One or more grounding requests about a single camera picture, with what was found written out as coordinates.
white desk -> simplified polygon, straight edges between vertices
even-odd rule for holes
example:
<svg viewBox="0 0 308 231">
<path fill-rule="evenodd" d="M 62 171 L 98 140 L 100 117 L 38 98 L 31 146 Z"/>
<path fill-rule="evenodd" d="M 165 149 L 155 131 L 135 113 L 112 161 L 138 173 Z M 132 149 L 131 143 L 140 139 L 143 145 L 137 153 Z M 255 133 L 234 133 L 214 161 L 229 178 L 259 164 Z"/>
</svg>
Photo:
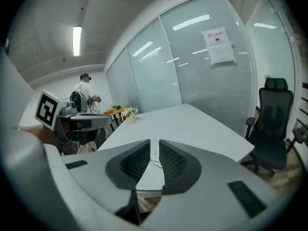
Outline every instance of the white desk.
<svg viewBox="0 0 308 231">
<path fill-rule="evenodd" d="M 137 115 L 134 123 L 124 121 L 98 150 L 146 139 L 151 140 L 151 159 L 154 160 L 159 140 L 188 144 L 225 155 L 236 162 L 254 148 L 251 143 L 211 116 L 190 104 L 182 104 Z M 164 184 L 163 170 L 150 161 L 136 189 L 160 191 Z"/>
</svg>

chair base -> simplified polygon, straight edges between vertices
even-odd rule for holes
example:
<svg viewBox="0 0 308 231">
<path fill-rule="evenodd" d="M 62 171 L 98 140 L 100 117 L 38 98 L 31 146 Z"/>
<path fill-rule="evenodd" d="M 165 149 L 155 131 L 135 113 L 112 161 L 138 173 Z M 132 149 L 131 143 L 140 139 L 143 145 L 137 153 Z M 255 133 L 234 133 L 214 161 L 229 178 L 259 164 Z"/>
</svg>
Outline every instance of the chair base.
<svg viewBox="0 0 308 231">
<path fill-rule="evenodd" d="M 245 161 L 245 162 L 242 162 L 241 163 L 243 166 L 247 166 L 247 165 L 255 165 L 255 174 L 257 175 L 258 172 L 259 172 L 259 166 L 258 164 L 256 164 L 253 160 L 250 160 L 250 161 Z M 265 166 L 262 166 L 262 168 L 266 169 L 269 173 L 270 173 L 270 176 L 273 177 L 275 175 L 275 171 L 272 169 L 272 168 L 269 168 L 269 167 L 265 167 Z"/>
</svg>

ceiling light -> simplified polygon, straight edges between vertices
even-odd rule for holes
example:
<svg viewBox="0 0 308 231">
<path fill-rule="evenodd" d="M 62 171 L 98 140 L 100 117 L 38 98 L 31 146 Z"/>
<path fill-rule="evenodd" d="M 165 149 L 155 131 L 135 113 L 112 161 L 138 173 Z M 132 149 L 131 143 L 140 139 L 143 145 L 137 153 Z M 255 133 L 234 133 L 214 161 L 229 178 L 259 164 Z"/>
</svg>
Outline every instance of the ceiling light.
<svg viewBox="0 0 308 231">
<path fill-rule="evenodd" d="M 137 50 L 133 56 L 138 56 L 141 52 L 143 52 L 146 48 L 148 48 L 153 42 L 149 41 L 145 45 L 143 45 L 139 50 Z"/>
<path fill-rule="evenodd" d="M 156 48 L 155 50 L 153 50 L 150 53 L 146 54 L 142 59 L 145 59 L 145 58 L 149 57 L 150 55 L 152 55 L 153 53 L 159 51 L 160 49 L 161 49 L 161 47 Z"/>
<path fill-rule="evenodd" d="M 269 29 L 275 29 L 276 26 L 268 25 L 268 24 L 262 24 L 262 23 L 255 23 L 254 26 L 260 26 L 260 27 L 265 27 Z"/>
<path fill-rule="evenodd" d="M 173 60 L 170 60 L 170 61 L 168 61 L 168 62 L 166 62 L 166 63 L 168 64 L 168 63 L 170 63 L 170 62 L 172 62 L 172 61 L 175 61 L 175 60 L 177 60 L 177 59 L 180 59 L 180 58 L 179 58 L 179 57 L 174 58 Z"/>
<path fill-rule="evenodd" d="M 177 31 L 183 27 L 186 27 L 186 26 L 189 26 L 189 25 L 192 25 L 192 24 L 195 24 L 197 22 L 201 22 L 201 21 L 206 21 L 210 18 L 210 15 L 209 14 L 205 14 L 205 15 L 202 15 L 202 16 L 199 16 L 199 17 L 196 17 L 196 18 L 193 18 L 191 20 L 188 20 L 188 21 L 185 21 L 185 22 L 182 22 L 176 26 L 174 26 L 172 29 L 174 31 Z"/>
<path fill-rule="evenodd" d="M 73 27 L 73 52 L 74 56 L 80 55 L 80 36 L 81 36 L 81 27 Z"/>
<path fill-rule="evenodd" d="M 181 64 L 181 65 L 179 65 L 178 67 L 181 67 L 181 66 L 184 66 L 184 65 L 187 65 L 188 63 L 185 63 L 185 64 Z"/>
<path fill-rule="evenodd" d="M 201 51 L 196 51 L 196 52 L 193 52 L 193 54 L 197 54 L 197 53 L 204 52 L 204 51 L 208 51 L 208 49 L 204 49 L 204 50 L 201 50 Z"/>
</svg>

glass partition wall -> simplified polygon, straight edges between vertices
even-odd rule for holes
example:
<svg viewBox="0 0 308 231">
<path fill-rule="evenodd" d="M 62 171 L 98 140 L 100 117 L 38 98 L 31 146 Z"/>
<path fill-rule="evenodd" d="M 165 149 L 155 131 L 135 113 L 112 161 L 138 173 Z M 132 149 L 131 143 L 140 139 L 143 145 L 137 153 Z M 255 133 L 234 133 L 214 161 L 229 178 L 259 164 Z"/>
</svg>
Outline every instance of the glass partition wall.
<svg viewBox="0 0 308 231">
<path fill-rule="evenodd" d="M 282 22 L 269 13 L 267 0 L 246 0 L 248 5 L 242 5 L 241 11 L 237 0 L 229 1 L 242 23 L 228 0 L 192 0 L 160 15 L 134 37 L 107 71 L 114 105 L 150 112 L 189 103 L 243 136 L 245 121 L 254 115 L 253 103 L 258 98 L 253 72 L 257 72 L 256 86 L 264 85 L 264 73 L 253 71 L 253 67 L 288 65 L 288 76 L 281 76 L 287 73 L 284 69 L 266 75 L 286 78 L 292 90 L 294 64 L 288 38 L 280 35 Z M 267 35 L 269 28 L 256 24 L 276 26 L 277 30 Z M 235 61 L 212 65 L 203 32 L 222 27 L 232 42 Z M 241 30 L 246 30 L 254 52 L 250 52 Z M 274 40 L 283 48 L 274 51 L 286 52 L 284 63 L 270 53 Z M 258 58 L 258 51 L 264 55 L 262 64 L 252 60 L 253 54 Z"/>
</svg>

man in white shirt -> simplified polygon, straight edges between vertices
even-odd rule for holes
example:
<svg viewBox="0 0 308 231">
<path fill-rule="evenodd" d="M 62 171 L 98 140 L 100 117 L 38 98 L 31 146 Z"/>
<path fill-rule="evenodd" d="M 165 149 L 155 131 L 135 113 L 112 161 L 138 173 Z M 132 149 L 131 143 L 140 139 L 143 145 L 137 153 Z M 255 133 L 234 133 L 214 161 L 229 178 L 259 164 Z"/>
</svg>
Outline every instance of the man in white shirt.
<svg viewBox="0 0 308 231">
<path fill-rule="evenodd" d="M 91 77 L 88 74 L 86 73 L 82 74 L 80 76 L 80 82 L 74 86 L 73 93 L 78 92 L 79 94 L 81 94 L 81 98 L 82 100 L 84 100 L 84 104 L 87 103 L 87 107 L 88 107 L 86 109 L 87 113 L 99 114 L 100 111 L 97 108 L 97 105 L 95 102 L 100 103 L 102 100 L 100 97 L 93 94 L 92 88 L 90 85 L 90 80 L 91 80 Z M 106 132 L 104 128 L 99 129 L 99 130 L 90 131 L 88 133 L 92 134 L 93 138 L 95 138 L 95 135 L 100 134 L 103 142 L 106 140 Z M 95 141 L 91 141 L 85 144 L 84 146 L 79 147 L 78 149 L 79 154 L 89 153 L 92 151 L 97 151 Z"/>
<path fill-rule="evenodd" d="M 90 85 L 91 77 L 88 74 L 82 74 L 80 76 L 80 82 L 75 85 L 73 92 L 81 94 L 82 99 L 88 104 L 87 113 L 99 114 L 99 109 L 95 102 L 100 103 L 102 100 L 93 94 Z"/>
</svg>

